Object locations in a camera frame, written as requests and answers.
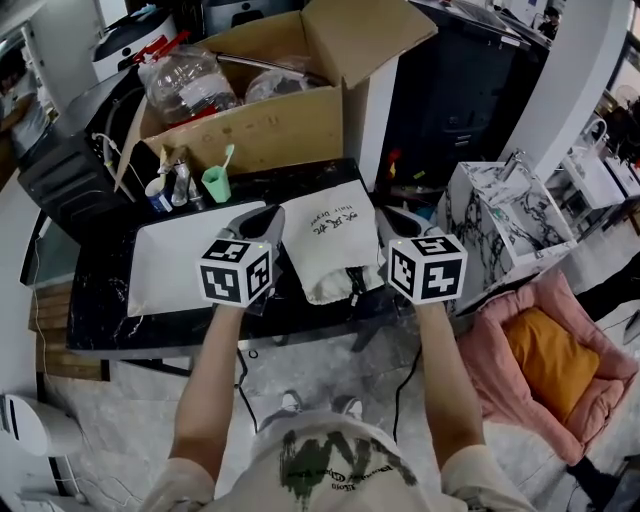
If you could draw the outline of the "person's white printed shirt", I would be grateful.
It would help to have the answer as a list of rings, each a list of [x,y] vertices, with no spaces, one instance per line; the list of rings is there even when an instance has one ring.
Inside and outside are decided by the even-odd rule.
[[[466,447],[426,493],[382,430],[348,424],[270,427],[232,489],[171,459],[140,512],[536,512],[484,445]]]

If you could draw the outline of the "pink padded pet bed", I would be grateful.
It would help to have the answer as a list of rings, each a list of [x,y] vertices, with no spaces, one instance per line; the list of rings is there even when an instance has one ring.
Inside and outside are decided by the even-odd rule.
[[[540,308],[599,356],[592,381],[565,421],[536,398],[503,330],[531,307]],[[471,330],[458,338],[458,344],[483,417],[538,434],[570,466],[586,455],[640,376],[638,362],[590,319],[560,271],[490,299],[474,313]]]

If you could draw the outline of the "small chrome tap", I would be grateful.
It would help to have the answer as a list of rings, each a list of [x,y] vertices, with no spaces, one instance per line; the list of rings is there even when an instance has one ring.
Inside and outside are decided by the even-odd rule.
[[[194,180],[189,160],[189,151],[186,146],[170,148],[163,145],[157,173],[163,176],[171,172],[175,173],[171,192],[171,204],[174,207],[190,204],[196,210],[202,211],[205,207],[204,199]]]

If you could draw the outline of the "person's left forearm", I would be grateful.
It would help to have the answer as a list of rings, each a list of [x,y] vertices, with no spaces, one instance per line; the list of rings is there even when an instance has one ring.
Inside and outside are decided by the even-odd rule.
[[[233,413],[236,356],[244,310],[216,307],[179,400],[172,458],[188,459],[217,480]]]

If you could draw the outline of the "white and black appliance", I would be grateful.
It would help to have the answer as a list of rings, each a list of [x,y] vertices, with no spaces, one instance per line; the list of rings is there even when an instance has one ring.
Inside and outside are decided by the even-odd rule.
[[[148,5],[114,22],[93,49],[92,65],[103,82],[133,64],[134,57],[148,44],[164,36],[177,35],[173,15],[167,8]]]

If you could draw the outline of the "person's right forearm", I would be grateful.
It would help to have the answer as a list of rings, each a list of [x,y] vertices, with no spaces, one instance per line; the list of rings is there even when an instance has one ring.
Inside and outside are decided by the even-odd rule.
[[[442,468],[457,452],[485,443],[481,406],[445,307],[415,307],[424,375],[424,402],[437,464]]]

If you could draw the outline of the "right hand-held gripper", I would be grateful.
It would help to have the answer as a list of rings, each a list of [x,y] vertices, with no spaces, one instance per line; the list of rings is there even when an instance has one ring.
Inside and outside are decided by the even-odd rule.
[[[462,294],[468,253],[459,240],[408,210],[375,209],[385,263],[382,278],[413,305],[441,303]]]

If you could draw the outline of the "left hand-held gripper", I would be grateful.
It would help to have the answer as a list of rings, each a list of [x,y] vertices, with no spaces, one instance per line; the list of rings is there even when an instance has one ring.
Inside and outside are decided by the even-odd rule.
[[[276,259],[285,220],[284,208],[270,205],[243,213],[221,229],[199,260],[202,298],[262,316],[281,275]]]

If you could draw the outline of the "black marble table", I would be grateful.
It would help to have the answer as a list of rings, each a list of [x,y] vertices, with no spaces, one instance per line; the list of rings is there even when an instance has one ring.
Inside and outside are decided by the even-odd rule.
[[[148,206],[127,206],[106,215],[81,245],[71,292],[67,346],[99,359],[162,359],[192,355],[212,319],[207,308],[129,317],[127,302],[138,230],[146,225],[198,213],[191,206],[155,214]],[[271,346],[302,344],[355,335],[360,352],[386,326],[406,325],[412,312],[406,300],[380,288],[359,298],[312,306],[304,297],[287,253],[277,260],[283,273],[262,316],[247,315],[239,347],[256,352]]]

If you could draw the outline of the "clear plastic water jug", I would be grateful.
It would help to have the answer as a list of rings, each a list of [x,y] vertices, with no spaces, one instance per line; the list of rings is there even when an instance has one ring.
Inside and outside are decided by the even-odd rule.
[[[189,35],[162,35],[133,57],[144,70],[147,101],[167,127],[241,105],[214,54],[187,44]]]

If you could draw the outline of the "white marble sink cabinet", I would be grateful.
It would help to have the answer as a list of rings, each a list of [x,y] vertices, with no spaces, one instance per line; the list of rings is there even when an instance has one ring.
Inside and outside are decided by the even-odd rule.
[[[561,261],[577,242],[543,182],[521,164],[460,162],[437,205],[442,231],[468,252],[463,291],[451,311],[464,315]]]

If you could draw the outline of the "white metal frame table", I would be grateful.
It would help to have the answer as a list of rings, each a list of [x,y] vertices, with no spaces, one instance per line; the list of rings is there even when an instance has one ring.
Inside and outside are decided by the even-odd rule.
[[[593,151],[573,146],[562,159],[561,166],[591,209],[609,208],[624,202],[621,189]]]

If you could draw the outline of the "green plastic cup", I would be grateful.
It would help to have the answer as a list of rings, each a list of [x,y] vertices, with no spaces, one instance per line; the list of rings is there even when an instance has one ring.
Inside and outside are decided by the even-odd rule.
[[[201,181],[216,203],[225,203],[231,198],[231,189],[225,167],[216,165],[207,169]]]

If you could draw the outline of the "open cardboard box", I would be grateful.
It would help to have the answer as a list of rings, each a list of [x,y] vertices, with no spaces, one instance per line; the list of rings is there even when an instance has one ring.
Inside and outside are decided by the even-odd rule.
[[[358,86],[387,62],[435,36],[436,24],[407,0],[310,0],[301,11],[252,21],[199,42],[213,54],[277,62],[299,56],[327,85],[168,128],[147,101],[132,121],[118,178],[142,166],[137,150],[185,146],[194,172],[216,165],[235,147],[231,170],[256,172],[344,154],[343,91]]]

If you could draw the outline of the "orange cushion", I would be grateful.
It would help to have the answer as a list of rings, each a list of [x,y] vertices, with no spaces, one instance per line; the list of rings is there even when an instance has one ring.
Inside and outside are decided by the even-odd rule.
[[[599,355],[537,307],[509,319],[503,331],[534,398],[566,422],[596,374]]]

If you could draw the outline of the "tall black cabinet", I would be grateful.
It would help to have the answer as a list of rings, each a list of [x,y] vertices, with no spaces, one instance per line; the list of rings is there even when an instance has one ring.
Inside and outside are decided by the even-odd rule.
[[[399,58],[376,183],[439,192],[458,163],[499,157],[551,42],[508,9],[470,0],[409,2],[437,32]],[[389,181],[394,148],[402,157]]]

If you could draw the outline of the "clear plastic bag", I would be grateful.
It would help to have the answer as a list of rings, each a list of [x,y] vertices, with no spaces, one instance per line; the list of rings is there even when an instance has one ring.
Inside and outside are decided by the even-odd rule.
[[[244,103],[252,104],[329,85],[324,77],[310,71],[310,64],[308,56],[290,55],[276,60],[275,68],[261,71],[250,82]]]

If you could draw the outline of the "white cylinder appliance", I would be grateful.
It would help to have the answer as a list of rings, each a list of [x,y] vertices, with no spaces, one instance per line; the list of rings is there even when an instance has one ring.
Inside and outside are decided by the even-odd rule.
[[[32,397],[0,394],[0,497],[11,501],[31,490],[74,495],[61,478],[82,444],[81,428],[68,413]]]

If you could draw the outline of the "wooden steps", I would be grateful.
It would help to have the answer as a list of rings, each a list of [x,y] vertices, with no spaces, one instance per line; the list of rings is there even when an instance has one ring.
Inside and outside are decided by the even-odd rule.
[[[28,328],[36,334],[36,371],[61,378],[109,382],[106,360],[77,355],[66,347],[72,285],[68,281],[33,292]]]

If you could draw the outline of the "chrome sink faucet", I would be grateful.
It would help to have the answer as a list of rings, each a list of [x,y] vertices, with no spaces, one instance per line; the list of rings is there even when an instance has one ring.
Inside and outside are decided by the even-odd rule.
[[[497,174],[497,178],[505,182],[511,174],[516,170],[518,166],[523,163],[524,157],[526,156],[525,152],[519,148],[517,148],[507,159],[502,170]]]

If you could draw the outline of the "blue and white cup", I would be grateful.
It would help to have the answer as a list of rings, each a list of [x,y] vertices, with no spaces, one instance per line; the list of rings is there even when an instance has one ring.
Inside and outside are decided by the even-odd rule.
[[[151,180],[145,187],[145,196],[157,213],[169,213],[173,210],[171,194],[166,182],[166,176],[160,175]]]

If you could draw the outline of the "white cloth drawstring bag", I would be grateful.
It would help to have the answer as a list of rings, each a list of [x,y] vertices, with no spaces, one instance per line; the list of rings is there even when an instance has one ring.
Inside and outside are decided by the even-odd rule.
[[[384,285],[374,207],[359,180],[291,199],[282,207],[282,243],[310,304],[354,296],[346,267],[369,267],[368,291]]]

